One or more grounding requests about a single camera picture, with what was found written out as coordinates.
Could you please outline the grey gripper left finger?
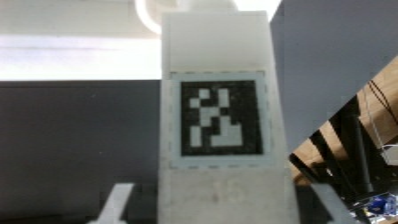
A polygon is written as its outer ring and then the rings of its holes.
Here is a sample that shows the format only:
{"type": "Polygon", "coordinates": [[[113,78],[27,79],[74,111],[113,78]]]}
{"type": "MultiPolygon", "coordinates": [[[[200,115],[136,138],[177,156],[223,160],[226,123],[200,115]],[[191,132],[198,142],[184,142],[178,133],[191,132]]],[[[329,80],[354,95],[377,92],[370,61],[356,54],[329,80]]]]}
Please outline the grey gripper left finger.
{"type": "Polygon", "coordinates": [[[157,185],[118,183],[97,218],[88,224],[155,224],[157,185]]]}

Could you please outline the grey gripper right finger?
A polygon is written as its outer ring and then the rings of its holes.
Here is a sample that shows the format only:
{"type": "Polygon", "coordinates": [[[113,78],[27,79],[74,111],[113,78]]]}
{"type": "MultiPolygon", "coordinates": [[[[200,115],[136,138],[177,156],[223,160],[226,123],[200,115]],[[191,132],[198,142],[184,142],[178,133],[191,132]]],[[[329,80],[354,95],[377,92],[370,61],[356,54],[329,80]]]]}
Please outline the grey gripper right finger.
{"type": "Polygon", "coordinates": [[[299,224],[358,224],[347,206],[328,184],[296,187],[299,224]]]}

